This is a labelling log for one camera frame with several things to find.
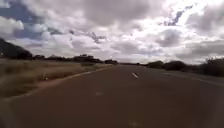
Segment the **grass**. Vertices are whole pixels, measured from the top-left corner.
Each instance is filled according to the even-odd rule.
[[[36,89],[38,82],[63,78],[106,66],[109,65],[0,59],[0,97],[21,95]]]

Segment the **white cloud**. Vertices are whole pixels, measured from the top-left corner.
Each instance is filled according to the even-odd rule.
[[[0,36],[13,34],[15,30],[22,30],[22,29],[24,29],[24,26],[21,21],[16,21],[14,19],[7,19],[0,16]]]
[[[6,0],[0,0],[0,8],[10,8],[10,5]]]

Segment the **cloud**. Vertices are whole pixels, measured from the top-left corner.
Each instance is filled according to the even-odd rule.
[[[187,24],[196,28],[200,33],[217,31],[219,27],[224,26],[224,2],[216,6],[205,6],[203,14],[192,14]]]
[[[224,47],[224,6],[208,1],[9,0],[0,7],[0,35],[47,56],[195,61]]]
[[[10,5],[5,0],[0,0],[0,8],[10,8]]]
[[[24,26],[21,21],[7,19],[0,16],[0,36],[11,35],[15,30],[23,30]]]
[[[84,0],[86,18],[103,26],[144,18],[149,8],[146,0]]]
[[[208,58],[224,56],[224,40],[203,41],[186,45],[186,49],[176,56],[180,59]]]
[[[125,55],[146,55],[146,56],[155,56],[162,53],[162,49],[153,46],[153,45],[142,45],[141,43],[136,43],[134,41],[125,41],[113,44],[111,46],[114,50],[125,54]]]
[[[165,25],[168,25],[168,26],[175,26],[175,25],[179,22],[180,18],[184,15],[184,13],[185,13],[187,10],[190,10],[190,9],[192,9],[192,8],[193,8],[193,5],[191,5],[191,6],[186,6],[183,10],[176,12],[174,18],[172,18],[171,21],[169,21],[169,22],[165,22]]]
[[[175,29],[167,29],[161,32],[160,38],[156,40],[162,47],[170,47],[180,43],[181,32]]]

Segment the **vegetation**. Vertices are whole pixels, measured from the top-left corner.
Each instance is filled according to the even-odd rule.
[[[0,59],[0,97],[23,94],[37,88],[35,83],[96,70],[106,64]]]
[[[35,83],[40,81],[92,71],[116,63],[104,62],[86,54],[73,58],[32,55],[28,50],[0,38],[0,97],[26,93],[37,88]]]
[[[147,67],[193,72],[211,76],[224,76],[224,58],[208,59],[205,63],[199,65],[188,65],[181,61],[170,61],[168,63],[156,61],[148,63]]]
[[[0,56],[9,59],[30,59],[33,55],[24,48],[8,43],[0,38]]]

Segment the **distant tree line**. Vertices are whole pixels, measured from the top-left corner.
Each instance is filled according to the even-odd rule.
[[[74,62],[89,62],[89,63],[106,63],[106,64],[118,64],[116,60],[100,60],[94,58],[91,55],[83,54],[79,56],[74,56],[73,58],[66,58],[61,56],[52,55],[50,57],[45,57],[44,55],[33,55],[28,50],[14,45],[0,38],[0,58],[7,59],[29,59],[29,60],[54,60],[54,61],[74,61]]]
[[[192,72],[211,76],[224,76],[224,58],[207,59],[206,62],[199,65],[189,65],[181,61],[162,61],[150,62],[146,65],[149,68],[174,70],[182,72]]]
[[[29,59],[29,60],[53,60],[53,61],[71,61],[79,62],[85,65],[89,63],[105,63],[105,64],[118,64],[118,61],[108,59],[100,60],[91,55],[83,54],[79,56],[74,56],[72,58],[65,58],[61,56],[52,55],[50,57],[45,57],[44,55],[33,55],[28,50],[14,45],[0,38],[0,58],[7,59]],[[189,65],[181,61],[170,61],[164,63],[162,61],[150,62],[146,65],[140,63],[119,63],[122,65],[137,65],[137,66],[147,66],[149,68],[165,69],[165,70],[176,70],[183,72],[194,72],[205,75],[213,76],[224,76],[224,58],[221,59],[208,59],[205,63],[199,65]]]

